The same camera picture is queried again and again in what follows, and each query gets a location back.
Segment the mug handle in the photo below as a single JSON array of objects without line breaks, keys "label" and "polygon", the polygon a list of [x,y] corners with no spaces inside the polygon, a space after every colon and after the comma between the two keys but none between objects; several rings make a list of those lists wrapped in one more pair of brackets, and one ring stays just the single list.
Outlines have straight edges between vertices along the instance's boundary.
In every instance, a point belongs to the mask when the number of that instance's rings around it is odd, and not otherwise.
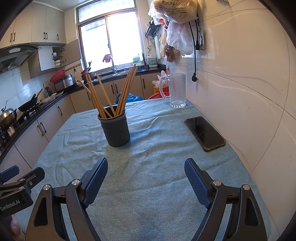
[{"label": "mug handle", "polygon": [[170,98],[170,96],[166,96],[163,92],[163,80],[164,80],[164,78],[161,78],[159,81],[159,92],[160,92],[161,96],[167,100]]}]

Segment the blue tablecloth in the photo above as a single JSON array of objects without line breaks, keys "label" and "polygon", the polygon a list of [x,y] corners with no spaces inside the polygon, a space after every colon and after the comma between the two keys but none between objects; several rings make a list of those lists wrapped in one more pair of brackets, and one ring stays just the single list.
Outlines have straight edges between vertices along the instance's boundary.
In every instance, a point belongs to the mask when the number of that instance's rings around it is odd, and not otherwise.
[{"label": "blue tablecloth", "polygon": [[[206,212],[184,172],[184,161],[191,157],[212,179],[235,187],[249,184],[270,235],[264,203],[235,151],[227,143],[204,152],[184,124],[186,118],[203,115],[194,105],[187,101],[185,108],[174,109],[168,100],[156,99],[128,103],[126,111],[131,140],[119,148],[108,145],[97,110],[73,115],[37,161],[36,166],[45,171],[45,179],[32,189],[33,200],[43,185],[67,185],[105,157],[109,163],[107,176],[87,209],[102,241],[189,241]],[[32,208],[16,214],[24,230]],[[230,209],[227,205],[216,240],[223,238]],[[70,239],[75,240],[66,207],[63,212]]]}]

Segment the rice cooker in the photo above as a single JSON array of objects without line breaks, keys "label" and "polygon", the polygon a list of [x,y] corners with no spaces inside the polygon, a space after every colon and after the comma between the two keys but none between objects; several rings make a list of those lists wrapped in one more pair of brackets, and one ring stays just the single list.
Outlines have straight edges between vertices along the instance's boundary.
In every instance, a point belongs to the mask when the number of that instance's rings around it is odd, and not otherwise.
[{"label": "rice cooker", "polygon": [[67,90],[69,90],[74,86],[75,86],[75,78],[71,74],[66,75],[65,77],[60,78],[54,82],[54,87],[57,93],[61,91],[66,92]]}]

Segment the frying pan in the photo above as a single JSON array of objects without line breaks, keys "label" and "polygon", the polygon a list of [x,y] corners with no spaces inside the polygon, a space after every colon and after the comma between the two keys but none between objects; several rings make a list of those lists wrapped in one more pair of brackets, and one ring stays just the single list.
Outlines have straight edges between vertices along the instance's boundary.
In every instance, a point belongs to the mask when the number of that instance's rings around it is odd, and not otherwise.
[{"label": "frying pan", "polygon": [[28,102],[21,105],[18,108],[19,111],[25,112],[25,111],[31,109],[32,107],[34,107],[36,105],[37,101],[38,101],[38,96],[40,95],[42,90],[43,90],[43,88],[38,92],[37,96],[36,96],[36,94],[34,94],[33,97],[31,98],[31,100],[29,100]]}]

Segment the metal bolt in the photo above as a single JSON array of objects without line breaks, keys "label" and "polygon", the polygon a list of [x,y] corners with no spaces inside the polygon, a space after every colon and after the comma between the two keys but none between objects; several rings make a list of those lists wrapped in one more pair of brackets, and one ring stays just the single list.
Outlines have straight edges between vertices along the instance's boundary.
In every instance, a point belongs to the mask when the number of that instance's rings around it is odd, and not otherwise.
[{"label": "metal bolt", "polygon": [[80,183],[80,180],[75,179],[72,181],[72,185],[77,186]]},{"label": "metal bolt", "polygon": [[243,185],[242,187],[243,187],[244,190],[247,190],[247,191],[250,190],[250,186],[247,185],[247,184]]},{"label": "metal bolt", "polygon": [[221,186],[222,184],[219,180],[214,180],[213,183],[215,186]]},{"label": "metal bolt", "polygon": [[49,184],[46,184],[46,185],[43,186],[43,190],[46,191],[46,190],[48,190],[48,189],[50,189],[50,185],[49,185]]}]

